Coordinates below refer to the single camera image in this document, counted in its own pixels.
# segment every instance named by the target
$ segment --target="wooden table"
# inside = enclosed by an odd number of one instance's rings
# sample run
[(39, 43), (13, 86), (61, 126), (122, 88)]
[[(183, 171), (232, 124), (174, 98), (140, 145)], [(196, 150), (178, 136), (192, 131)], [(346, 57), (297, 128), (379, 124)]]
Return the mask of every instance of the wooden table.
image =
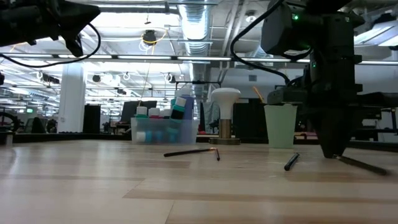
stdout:
[[(398, 223), (398, 178), (336, 160), (319, 146), (189, 147), (65, 141), (0, 148), (0, 223)], [(290, 172), (293, 152), (301, 157)], [(398, 154), (346, 155), (396, 171)]]

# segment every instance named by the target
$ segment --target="ductwork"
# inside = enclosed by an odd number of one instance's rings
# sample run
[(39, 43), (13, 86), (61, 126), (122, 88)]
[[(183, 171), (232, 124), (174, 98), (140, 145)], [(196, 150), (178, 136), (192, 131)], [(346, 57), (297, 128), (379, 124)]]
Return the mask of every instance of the ductwork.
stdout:
[[(179, 5), (178, 9), (182, 17), (181, 28), (184, 37), (188, 40), (204, 40), (208, 38), (210, 23), (210, 6), (203, 5)], [(190, 56), (207, 56), (209, 45), (204, 43), (186, 43), (185, 50)], [(210, 67), (203, 63), (193, 63), (190, 65), (190, 78), (192, 81), (209, 81)], [(193, 87), (195, 98), (203, 99), (203, 90), (208, 91), (208, 85), (195, 85)]]
[(179, 15), (177, 8), (169, 8), (168, 5), (150, 5), (146, 6), (128, 6), (121, 7), (120, 5), (98, 5), (101, 12), (114, 12), (114, 13), (158, 13), (158, 14), (175, 14)]

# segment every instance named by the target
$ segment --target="hanging cable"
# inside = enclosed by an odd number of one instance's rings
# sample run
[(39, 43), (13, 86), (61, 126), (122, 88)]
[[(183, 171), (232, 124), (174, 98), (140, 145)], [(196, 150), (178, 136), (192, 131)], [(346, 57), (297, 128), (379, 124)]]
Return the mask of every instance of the hanging cable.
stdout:
[(84, 59), (88, 59), (91, 56), (93, 56), (95, 53), (97, 53), (97, 51), (99, 51), (99, 49), (101, 47), (101, 35), (100, 35), (100, 33), (98, 32), (98, 30), (92, 24), (88, 24), (88, 26), (90, 26), (93, 29), (93, 31), (95, 32), (95, 34), (97, 35), (98, 43), (97, 43), (97, 47), (94, 49), (94, 51), (92, 51), (92, 53), (90, 53), (90, 54), (88, 54), (88, 55), (86, 55), (84, 57), (77, 58), (77, 59), (70, 60), (70, 61), (66, 61), (66, 62), (50, 63), (48, 65), (28, 65), (28, 64), (25, 64), (25, 63), (22, 63), (22, 62), (18, 62), (17, 60), (14, 60), (14, 59), (12, 59), (12, 58), (4, 55), (4, 54), (0, 54), (0, 57), (3, 57), (3, 58), (7, 59), (10, 62), (16, 63), (17, 65), (20, 65), (20, 66), (23, 66), (23, 67), (28, 67), (28, 68), (46, 68), (46, 67), (51, 67), (51, 66), (54, 66), (54, 65), (64, 65), (64, 64), (69, 64), (69, 63), (80, 62), (80, 61), (82, 61)]
[(142, 41), (142, 39), (141, 39), (141, 41), (139, 42), (139, 44), (138, 44), (138, 48), (141, 50), (141, 51), (147, 51), (147, 50), (149, 50), (149, 49), (151, 49), (152, 48), (152, 45), (150, 45), (150, 46), (146, 46), (145, 44), (144, 44), (144, 42)]
[[(154, 52), (155, 52), (155, 46), (152, 48), (152, 55), (154, 54)], [(140, 97), (139, 102), (138, 102), (138, 106), (141, 105), (142, 97), (144, 96), (145, 87), (146, 87), (147, 82), (148, 82), (148, 75), (149, 75), (150, 65), (151, 65), (151, 63), (149, 63), (149, 65), (148, 65), (148, 71), (147, 71), (147, 75), (145, 77), (144, 87), (142, 88), (142, 93), (141, 93), (141, 97)]]
[(271, 13), (273, 13), (282, 3), (284, 0), (278, 0), (277, 2), (275, 2), (275, 4), (273, 4), (265, 13), (263, 13), (261, 16), (259, 16), (255, 21), (253, 21), (252, 23), (250, 23), (244, 30), (242, 30), (231, 42), (231, 46), (229, 47), (229, 50), (231, 51), (232, 56), (239, 62), (245, 64), (245, 65), (249, 65), (250, 67), (259, 69), (259, 70), (263, 70), (269, 73), (273, 73), (275, 75), (278, 75), (280, 77), (282, 77), (285, 80), (285, 83), (288, 84), (289, 83), (289, 78), (287, 77), (287, 75), (283, 74), (282, 72), (278, 72), (275, 70), (272, 70), (270, 68), (266, 68), (262, 65), (257, 65), (255, 63), (251, 63), (251, 62), (247, 62), (245, 60), (243, 60), (242, 58), (240, 58), (239, 56), (236, 55), (235, 52), (235, 44), (237, 43), (237, 41), (243, 37), (244, 35), (246, 35), (251, 29), (253, 29), (253, 27), (255, 27), (257, 24), (259, 24), (261, 21), (263, 21), (265, 18), (267, 18)]

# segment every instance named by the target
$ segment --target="white bottle cap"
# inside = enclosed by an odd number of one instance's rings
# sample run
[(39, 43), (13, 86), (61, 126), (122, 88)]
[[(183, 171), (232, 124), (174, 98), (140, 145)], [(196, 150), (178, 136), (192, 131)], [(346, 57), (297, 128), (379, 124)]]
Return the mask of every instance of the white bottle cap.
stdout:
[(146, 137), (145, 132), (143, 132), (143, 131), (137, 132), (136, 141), (137, 142), (145, 142), (145, 137)]
[(184, 98), (181, 98), (181, 97), (177, 97), (177, 99), (175, 99), (175, 104), (177, 106), (185, 107), (186, 102), (187, 102), (187, 100)]
[(147, 107), (146, 106), (138, 106), (137, 107), (137, 115), (146, 115), (147, 114)]
[(160, 115), (162, 117), (170, 116), (170, 110), (169, 109), (164, 109), (160, 112)]
[(160, 116), (160, 109), (159, 108), (149, 109), (148, 116)]

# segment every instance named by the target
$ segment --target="bottle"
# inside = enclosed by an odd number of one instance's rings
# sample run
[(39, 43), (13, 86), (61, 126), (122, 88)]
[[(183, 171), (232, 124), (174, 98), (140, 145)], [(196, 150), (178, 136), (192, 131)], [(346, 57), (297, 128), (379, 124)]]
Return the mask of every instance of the bottle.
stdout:
[(149, 127), (150, 130), (152, 131), (153, 134), (153, 139), (152, 142), (156, 143), (162, 143), (163, 141), (163, 132), (164, 132), (164, 122), (159, 120), (156, 121), (156, 119), (162, 119), (160, 115), (160, 109), (159, 108), (151, 108), (148, 111), (148, 116), (149, 119), (152, 119), (150, 122), (151, 126)]
[(169, 119), (170, 118), (170, 110), (169, 109), (164, 109), (160, 112), (160, 116), (163, 119)]
[(147, 115), (148, 108), (146, 106), (138, 106), (137, 107), (137, 114), (136, 114), (136, 121), (137, 121), (137, 134), (136, 134), (136, 141), (137, 142), (144, 142), (150, 143), (152, 141), (152, 131), (146, 130), (147, 127)]
[(169, 135), (169, 142), (176, 143), (178, 135), (180, 134), (180, 128), (185, 112), (186, 99), (177, 97), (175, 99), (175, 104), (172, 107), (172, 112), (170, 115), (170, 123), (167, 128), (167, 134)]
[(160, 109), (159, 108), (151, 108), (148, 111), (149, 118), (160, 119)]
[(193, 119), (193, 106), (195, 104), (195, 99), (191, 96), (191, 89), (189, 87), (183, 87), (174, 92), (175, 98), (171, 100), (172, 108), (178, 97), (186, 99), (185, 103), (185, 113), (183, 119)]

